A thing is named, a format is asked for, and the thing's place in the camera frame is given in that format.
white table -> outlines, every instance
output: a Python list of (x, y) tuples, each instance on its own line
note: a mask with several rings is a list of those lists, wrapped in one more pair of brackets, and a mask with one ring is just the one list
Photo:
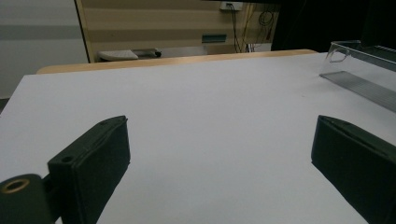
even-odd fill
[(396, 145), (396, 114), (318, 76), (325, 54), (26, 76), (0, 179), (126, 115), (132, 163), (98, 223), (365, 223), (311, 164), (318, 115)]

wall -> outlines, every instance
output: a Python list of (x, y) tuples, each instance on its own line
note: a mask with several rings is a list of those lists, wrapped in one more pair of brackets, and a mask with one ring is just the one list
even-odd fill
[[(224, 44), (233, 45), (232, 13), (219, 10), (220, 2), (78, 0), (78, 5), (91, 62), (99, 61), (97, 52), (104, 50), (201, 46), (202, 35), (227, 35)], [(245, 3), (235, 16), (238, 35), (249, 21), (247, 39), (262, 40), (256, 37), (262, 31), (258, 18), (263, 9)]]
[(0, 99), (43, 66), (86, 62), (72, 0), (0, 1)]

wall outlet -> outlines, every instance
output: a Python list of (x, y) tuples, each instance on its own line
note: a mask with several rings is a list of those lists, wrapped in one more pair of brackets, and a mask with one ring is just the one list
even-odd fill
[(221, 2), (220, 9), (231, 11), (231, 7), (227, 6), (228, 4), (233, 4), (233, 8), (235, 9), (235, 11), (242, 10), (242, 6), (244, 5), (244, 3), (240, 3), (240, 2)]

cable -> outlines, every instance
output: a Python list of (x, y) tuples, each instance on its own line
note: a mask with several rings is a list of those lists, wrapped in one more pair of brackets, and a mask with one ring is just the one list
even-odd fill
[(257, 48), (262, 45), (265, 39), (269, 40), (271, 38), (271, 33), (273, 31), (274, 23), (277, 20), (276, 5), (265, 5), (262, 13), (259, 16), (259, 24), (261, 29), (256, 37), (256, 43), (260, 45), (254, 45), (253, 48)]
[(233, 47), (235, 48), (236, 53), (242, 52), (241, 46), (239, 45), (238, 37), (236, 35), (236, 12), (233, 4), (227, 4), (228, 7), (231, 8), (231, 13), (233, 14)]
[(251, 18), (254, 16), (254, 11), (256, 10), (257, 3), (248, 3), (248, 10), (247, 10), (247, 20), (245, 22), (245, 28), (244, 32), (242, 33), (242, 44), (246, 45), (245, 47), (245, 52), (252, 52), (251, 45), (249, 46), (249, 43), (246, 41), (246, 36), (247, 36), (247, 31), (248, 31), (248, 24), (251, 20)]

clear plastic box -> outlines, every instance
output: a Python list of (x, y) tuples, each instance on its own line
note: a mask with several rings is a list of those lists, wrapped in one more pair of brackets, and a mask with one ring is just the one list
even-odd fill
[(321, 77), (396, 113), (396, 50), (332, 42)]

